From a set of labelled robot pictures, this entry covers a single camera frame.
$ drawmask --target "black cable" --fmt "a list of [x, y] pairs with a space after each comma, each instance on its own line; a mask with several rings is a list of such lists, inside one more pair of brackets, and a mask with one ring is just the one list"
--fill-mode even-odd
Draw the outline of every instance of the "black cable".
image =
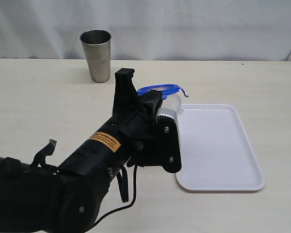
[[134, 173], [133, 173], [133, 198], [132, 198], [132, 201], [129, 205], [126, 205], [126, 206], [123, 206], [123, 207], [120, 207], [120, 208], [117, 208], [117, 209], [114, 209], [114, 210], [111, 210], [110, 212], [104, 214], [103, 216], [100, 217], [100, 219], [98, 219], [93, 227], [97, 226], [98, 223], [100, 223], [105, 217], [115, 213], [115, 212], [118, 212], [118, 211], [121, 211], [121, 210], [125, 210], [125, 209], [128, 209], [130, 207], [132, 207], [136, 201], [136, 196], [137, 196], [137, 165], [135, 165], [134, 167]]

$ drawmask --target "plastic tray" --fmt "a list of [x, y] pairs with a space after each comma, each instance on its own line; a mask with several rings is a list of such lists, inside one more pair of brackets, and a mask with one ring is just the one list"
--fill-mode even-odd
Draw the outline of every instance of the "plastic tray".
[[178, 117], [182, 169], [189, 191], [258, 191], [265, 185], [257, 158], [235, 108], [182, 104]]

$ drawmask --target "white table surface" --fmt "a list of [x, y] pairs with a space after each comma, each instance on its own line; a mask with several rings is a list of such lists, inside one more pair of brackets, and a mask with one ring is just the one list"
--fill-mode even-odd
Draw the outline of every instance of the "white table surface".
[[[140, 168], [135, 205], [91, 232], [291, 233], [291, 62], [112, 61], [113, 73], [122, 67], [135, 69], [136, 88], [177, 83], [190, 95], [184, 103], [233, 105], [266, 186], [254, 194], [189, 194], [174, 174]], [[113, 94], [113, 76], [92, 82], [85, 60], [0, 59], [0, 156], [30, 163], [53, 138], [47, 162], [59, 165], [110, 117]], [[121, 205], [115, 181], [100, 215]]]

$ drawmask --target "plastic container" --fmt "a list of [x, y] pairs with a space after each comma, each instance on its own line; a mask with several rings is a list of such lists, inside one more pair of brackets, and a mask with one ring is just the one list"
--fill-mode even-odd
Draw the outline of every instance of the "plastic container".
[[179, 90], [182, 91], [185, 97], [189, 97], [185, 94], [184, 89], [177, 84], [161, 84], [154, 86], [146, 86], [138, 89], [138, 95], [143, 95], [150, 90], [157, 90], [163, 93], [162, 96], [162, 108], [168, 108], [174, 110], [178, 115], [181, 115], [183, 109], [181, 108], [181, 98], [177, 94]]

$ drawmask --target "metal cup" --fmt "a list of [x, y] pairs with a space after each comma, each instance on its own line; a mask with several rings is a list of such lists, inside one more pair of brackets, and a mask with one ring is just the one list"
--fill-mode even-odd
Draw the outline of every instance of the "metal cup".
[[110, 79], [111, 34], [104, 30], [90, 30], [80, 36], [85, 58], [91, 75], [96, 83]]

